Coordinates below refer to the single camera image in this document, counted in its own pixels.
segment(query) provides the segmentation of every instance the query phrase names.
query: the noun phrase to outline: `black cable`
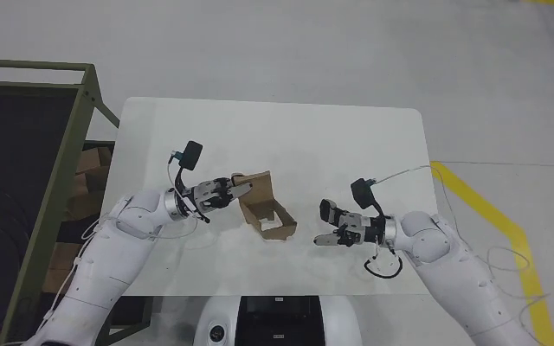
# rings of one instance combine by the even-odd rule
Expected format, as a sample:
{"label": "black cable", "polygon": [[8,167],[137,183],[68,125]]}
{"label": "black cable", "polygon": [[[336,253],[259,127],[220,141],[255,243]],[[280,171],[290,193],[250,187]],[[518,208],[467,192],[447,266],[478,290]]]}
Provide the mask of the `black cable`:
{"label": "black cable", "polygon": [[[392,254],[395,254],[395,251],[390,249],[390,252]],[[403,263],[402,263],[402,259],[400,257],[398,257],[398,270],[392,274],[392,275],[382,275],[382,274],[379,274],[378,272],[373,272],[369,267],[368,265],[370,264],[370,260],[366,260],[365,263],[364,263],[364,268],[366,271],[368,271],[369,273],[373,274],[374,276],[377,276],[378,278],[381,278],[381,279],[392,279],[392,278],[395,278],[396,276],[398,276],[398,274],[400,274],[400,272],[402,271],[402,268],[403,268]]]}

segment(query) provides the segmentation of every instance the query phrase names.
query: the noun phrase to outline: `robot finger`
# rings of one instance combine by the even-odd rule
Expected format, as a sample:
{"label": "robot finger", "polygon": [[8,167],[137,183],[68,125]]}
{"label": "robot finger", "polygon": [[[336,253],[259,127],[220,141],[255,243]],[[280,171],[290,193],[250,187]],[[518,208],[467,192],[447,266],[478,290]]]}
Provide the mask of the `robot finger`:
{"label": "robot finger", "polygon": [[229,188],[229,194],[232,199],[239,198],[242,195],[246,195],[252,189],[252,183],[244,183],[241,185],[233,186]]}

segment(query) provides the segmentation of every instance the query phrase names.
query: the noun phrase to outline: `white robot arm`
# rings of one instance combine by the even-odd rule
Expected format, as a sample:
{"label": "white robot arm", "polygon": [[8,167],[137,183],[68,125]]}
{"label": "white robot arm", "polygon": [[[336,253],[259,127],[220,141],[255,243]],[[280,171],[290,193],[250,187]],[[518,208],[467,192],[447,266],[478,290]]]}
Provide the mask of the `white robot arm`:
{"label": "white robot arm", "polygon": [[[191,154],[189,143],[185,153],[174,152],[172,157],[180,158],[182,168],[192,170],[202,146],[193,144],[192,149],[196,152]],[[84,253],[75,259],[77,270],[65,297],[23,345],[94,345],[110,310],[139,275],[163,225],[187,217],[209,222],[203,214],[227,207],[252,188],[249,183],[235,186],[232,179],[219,178],[187,189],[180,173],[175,185],[178,192],[175,188],[143,190],[117,202],[94,229]]]}
{"label": "white robot arm", "polygon": [[[373,182],[363,179],[354,182],[352,194],[361,208],[373,206],[379,216],[350,213],[337,208],[332,201],[323,200],[322,220],[338,229],[316,237],[314,243],[350,247],[372,242],[393,253],[401,250],[436,302],[460,324],[475,345],[535,345],[510,316],[490,272],[448,223],[439,215],[430,216],[421,211],[408,213],[402,222],[384,215],[370,190]],[[368,264],[369,261],[365,268],[371,272]]]}

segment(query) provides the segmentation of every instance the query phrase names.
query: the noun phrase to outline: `cardboard box stack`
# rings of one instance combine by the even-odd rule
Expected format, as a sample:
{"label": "cardboard box stack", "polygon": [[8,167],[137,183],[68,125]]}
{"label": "cardboard box stack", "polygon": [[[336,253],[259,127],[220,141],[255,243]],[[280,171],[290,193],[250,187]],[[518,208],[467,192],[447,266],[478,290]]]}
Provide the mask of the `cardboard box stack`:
{"label": "cardboard box stack", "polygon": [[[77,171],[75,171],[73,191],[66,205],[64,221],[78,221],[100,212],[110,162],[112,162],[112,154],[106,147],[93,148],[81,153]],[[81,244],[55,243],[42,285],[43,292],[58,292],[69,275],[80,248]],[[67,291],[70,282],[71,278],[61,293]]]}

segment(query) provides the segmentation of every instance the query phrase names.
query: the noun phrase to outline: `white cable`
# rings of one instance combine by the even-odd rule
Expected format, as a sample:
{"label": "white cable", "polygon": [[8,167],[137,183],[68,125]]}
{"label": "white cable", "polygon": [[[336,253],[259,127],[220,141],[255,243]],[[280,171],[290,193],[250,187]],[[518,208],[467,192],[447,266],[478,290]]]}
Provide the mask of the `white cable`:
{"label": "white cable", "polygon": [[[456,233],[458,234],[458,237],[460,237],[460,239],[466,243],[467,247],[473,251],[474,253],[474,250],[471,248],[471,246],[469,245],[469,243],[461,236],[460,234],[460,230],[458,228],[458,221],[456,220],[456,215],[452,209],[452,205],[450,204],[450,201],[448,200],[448,195],[447,195],[447,190],[444,186],[444,180],[442,179],[442,174],[441,172],[429,165],[429,164],[425,164],[423,166],[418,166],[418,167],[415,167],[413,169],[410,169],[410,170],[402,170],[400,172],[397,172],[393,175],[390,175],[390,176],[386,176],[385,178],[383,179],[380,179],[380,180],[377,180],[373,183],[373,185],[377,185],[379,183],[382,183],[382,182],[385,182],[395,176],[400,176],[404,173],[408,173],[408,172],[413,172],[413,171],[416,171],[416,170],[421,170],[423,168],[430,168],[432,170],[435,170],[435,172],[438,173],[439,177],[441,178],[441,185],[442,185],[442,192],[444,193],[444,197],[447,201],[447,205],[448,205],[448,209],[450,210],[450,214],[452,215],[452,218],[454,219],[454,226],[455,226],[455,231]],[[493,249],[500,249],[500,250],[505,250],[505,251],[508,251],[508,252],[511,252],[517,256],[519,256],[520,258],[522,258],[526,264],[523,268],[504,268],[504,267],[501,267],[501,266],[495,266],[493,264],[491,264],[490,262],[490,254],[491,254],[491,250]],[[479,255],[475,255],[479,260],[483,261],[486,266],[488,267],[488,270],[489,272],[491,273],[491,277],[493,280],[496,281],[496,277],[494,276],[494,273],[493,273],[493,268],[494,269],[497,269],[497,270],[501,270],[501,271],[504,271],[504,272],[523,272],[524,270],[527,270],[529,269],[529,267],[531,266],[531,262],[522,254],[522,253],[518,253],[517,251],[515,250],[512,250],[511,248],[507,248],[507,247],[489,247],[487,250],[486,250],[486,259],[483,259],[481,258]],[[519,321],[519,324],[521,324],[521,328],[525,331],[525,333],[527,333],[536,343],[538,343],[539,345],[541,346],[548,346],[542,342],[540,342],[532,333],[530,330],[527,329],[527,327],[525,326],[525,324],[523,323],[522,321],[522,318],[523,318],[523,313],[529,309],[531,306],[535,305],[536,303],[538,303],[539,301],[543,300],[543,299],[546,299],[548,298],[551,294],[550,293],[546,293],[544,295],[541,295],[541,296],[518,296],[518,295],[514,295],[514,294],[511,294],[510,292],[506,292],[502,286],[500,284],[497,283],[497,286],[499,288],[499,290],[504,293],[506,296],[510,297],[510,298],[515,298],[515,299],[525,299],[525,300],[532,300],[529,304],[527,304],[526,306],[523,307],[523,309],[521,309],[519,311],[519,314],[518,314],[518,321]]]}
{"label": "white cable", "polygon": [[63,283],[61,283],[61,286],[60,288],[58,289],[58,292],[55,294],[55,298],[54,298],[54,302],[52,302],[52,305],[50,306],[50,309],[46,312],[46,314],[44,315],[44,317],[42,318],[42,322],[41,324],[38,326],[38,329],[36,330],[36,332],[38,333],[39,330],[42,329],[42,327],[44,326],[44,324],[46,324],[46,322],[52,317],[52,315],[54,314],[54,308],[55,308],[55,305],[57,304],[58,302],[58,299],[60,298],[60,295],[61,295],[61,291],[63,290],[63,287],[65,287],[65,285],[68,283],[69,281],[69,278],[71,278],[71,276],[74,274],[75,272],[75,269],[77,269],[77,263],[81,260],[81,255],[83,254],[83,252],[85,251],[85,248],[87,248],[88,244],[91,242],[91,240],[94,238],[94,236],[96,235],[96,232],[92,232],[91,234],[85,236],[85,234],[94,226],[96,225],[97,222],[100,221],[100,219],[102,218],[99,217],[98,219],[96,219],[93,223],[90,224],[90,226],[87,227],[87,229],[85,229],[85,232],[83,232],[83,234],[81,235],[81,238],[83,240],[86,240],[85,243],[83,244],[83,246],[81,247],[81,249],[79,250],[79,252],[77,253],[77,257],[75,257],[74,259],[74,262],[73,262],[73,265],[71,266],[71,270],[69,271],[69,274],[66,276],[66,278],[63,280]]}

